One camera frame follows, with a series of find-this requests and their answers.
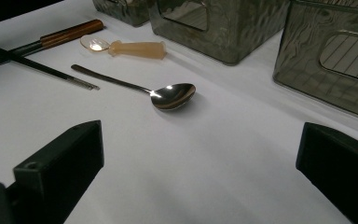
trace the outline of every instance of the silverware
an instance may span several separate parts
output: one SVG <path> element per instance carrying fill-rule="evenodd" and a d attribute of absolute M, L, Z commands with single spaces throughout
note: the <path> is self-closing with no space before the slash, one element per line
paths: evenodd
<path fill-rule="evenodd" d="M 118 84 L 120 86 L 128 87 L 137 91 L 141 91 L 143 93 L 149 94 L 152 100 L 152 104 L 159 110 L 171 110 L 175 109 L 184 103 L 188 102 L 191 97 L 193 97 L 196 92 L 196 87 L 192 84 L 181 83 L 175 84 L 171 86 L 167 86 L 165 88 L 159 89 L 157 91 L 151 91 L 147 88 L 140 87 L 134 84 L 130 84 L 128 82 L 120 81 L 118 79 L 107 77 L 96 72 L 93 72 L 85 67 L 74 64 L 71 66 L 74 70 L 81 72 L 85 75 L 89 75 L 91 77 L 96 77 L 101 80 L 105 80 L 108 82 L 112 82 Z"/>
<path fill-rule="evenodd" d="M 10 50 L 20 56 L 27 56 L 43 49 L 50 49 L 60 44 L 77 39 L 83 35 L 91 34 L 103 29 L 99 20 L 88 21 L 59 32 L 44 35 L 38 41 Z M 0 64 L 7 63 L 7 59 L 0 58 Z"/>
<path fill-rule="evenodd" d="M 99 90 L 100 88 L 98 86 L 95 86 L 91 83 L 88 83 L 86 81 L 83 81 L 81 79 L 78 79 L 76 77 L 71 77 L 69 75 L 66 75 L 65 73 L 63 72 L 60 72 L 60 71 L 57 71 L 53 68 L 50 68 L 50 67 L 47 67 L 41 63 L 36 63 L 34 61 L 31 61 L 29 59 L 26 59 L 24 57 L 21 57 L 19 55 L 16 55 L 12 52 L 9 52 L 7 50 L 4 50 L 4 49 L 0 49 L 0 57 L 3 57 L 5 59 L 9 59 L 11 61 L 14 61 L 14 62 L 17 62 L 17 63 L 21 63 L 21 64 L 24 64 L 24 65 L 27 65 L 29 67 L 32 67 L 34 69 L 37 69 L 39 71 L 42 71 L 42 72 L 45 72 L 45 73 L 49 73 L 57 78 L 60 78 L 60 79 L 63 79 L 65 81 L 68 81 L 72 84 L 75 84 L 77 86 L 80 86 L 80 87 L 83 87 L 83 88 L 86 88 L 88 90 L 92 90 L 92 89 L 96 89 L 96 90 Z"/>

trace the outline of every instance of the utensil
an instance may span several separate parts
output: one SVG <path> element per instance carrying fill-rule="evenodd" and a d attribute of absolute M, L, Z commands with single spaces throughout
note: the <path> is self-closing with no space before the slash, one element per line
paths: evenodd
<path fill-rule="evenodd" d="M 27 56 L 43 49 L 50 49 L 60 44 L 77 39 L 82 35 L 91 34 L 103 29 L 100 20 L 88 21 L 59 32 L 44 35 L 38 41 L 10 50 L 10 52 L 20 56 Z M 7 63 L 7 59 L 0 58 L 0 64 Z"/>
<path fill-rule="evenodd" d="M 121 43 L 121 41 L 117 40 L 112 44 L 109 44 L 98 36 L 83 35 L 80 38 L 80 43 L 86 49 L 93 51 L 102 51 L 107 49 L 108 53 L 112 56 L 127 54 L 144 58 L 163 59 L 167 54 L 163 41 Z"/>
<path fill-rule="evenodd" d="M 39 71 L 42 71 L 42 72 L 46 72 L 46 73 L 49 73 L 55 77 L 58 77 L 60 79 L 63 79 L 65 81 L 68 81 L 72 84 L 75 84 L 77 86 L 80 86 L 80 87 L 83 87 L 83 88 L 86 88 L 88 90 L 92 90 L 92 89 L 96 89 L 96 90 L 99 90 L 100 88 L 98 86 L 95 86 L 91 83 L 88 83 L 86 81 L 83 81 L 81 79 L 78 79 L 76 77 L 71 77 L 69 75 L 66 75 L 65 73 L 62 73 L 60 71 L 57 71 L 53 68 L 50 68 L 50 67 L 47 67 L 41 63 L 36 63 L 34 61 L 31 61 L 29 59 L 26 59 L 24 57 L 21 57 L 19 55 L 16 55 L 12 52 L 9 52 L 7 50 L 4 50 L 4 49 L 0 49 L 0 57 L 3 57 L 3 58 L 8 58 L 14 62 L 17 62 L 17 63 L 22 63 L 24 65 L 27 65 L 27 66 L 30 66 L 34 69 L 37 69 Z"/>
<path fill-rule="evenodd" d="M 152 100 L 152 104 L 160 110 L 175 109 L 188 102 L 196 92 L 196 87 L 193 84 L 188 83 L 175 84 L 159 89 L 157 91 L 151 91 L 144 87 L 140 87 L 112 77 L 101 75 L 77 64 L 74 64 L 71 67 L 74 70 L 81 72 L 85 75 L 96 77 L 98 79 L 105 80 L 108 82 L 113 82 L 115 84 L 149 94 Z"/>

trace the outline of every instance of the white table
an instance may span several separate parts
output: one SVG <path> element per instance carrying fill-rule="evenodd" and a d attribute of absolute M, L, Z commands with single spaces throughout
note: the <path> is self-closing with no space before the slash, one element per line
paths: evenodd
<path fill-rule="evenodd" d="M 87 91 L 17 63 L 0 66 L 0 182 L 72 126 L 99 119 L 105 166 L 65 223 L 350 223 L 295 167 L 304 122 L 358 140 L 358 118 L 272 81 L 281 34 L 236 66 L 97 12 L 91 0 L 59 4 L 0 22 L 0 48 L 90 21 L 122 42 L 165 41 L 149 60 L 91 53 L 78 41 L 29 59 L 101 87 Z M 147 95 L 72 70 L 74 63 L 149 89 L 189 82 L 197 93 L 176 112 Z"/>

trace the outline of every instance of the translucent handle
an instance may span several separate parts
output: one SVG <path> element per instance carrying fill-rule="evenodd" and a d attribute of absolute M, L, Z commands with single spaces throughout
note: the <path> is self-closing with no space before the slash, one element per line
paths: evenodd
<path fill-rule="evenodd" d="M 152 59 L 163 59 L 166 54 L 165 44 L 162 41 L 123 44 L 118 40 L 110 45 L 108 52 L 112 56 L 127 54 Z"/>

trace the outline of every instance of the small spoon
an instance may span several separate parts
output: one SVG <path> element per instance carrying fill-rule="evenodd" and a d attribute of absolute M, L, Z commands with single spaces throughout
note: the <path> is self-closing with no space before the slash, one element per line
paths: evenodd
<path fill-rule="evenodd" d="M 196 92 L 196 87 L 193 84 L 188 83 L 175 84 L 157 91 L 151 91 L 144 87 L 101 75 L 77 64 L 73 64 L 71 68 L 91 77 L 96 77 L 101 80 L 113 82 L 124 87 L 147 93 L 150 95 L 153 105 L 160 110 L 175 109 L 188 102 Z"/>
<path fill-rule="evenodd" d="M 86 49 L 93 51 L 102 51 L 107 49 L 108 53 L 112 56 L 118 54 L 128 54 L 144 58 L 163 59 L 167 54 L 163 41 L 121 43 L 121 41 L 117 40 L 112 44 L 109 44 L 98 36 L 83 35 L 80 38 L 80 43 Z"/>

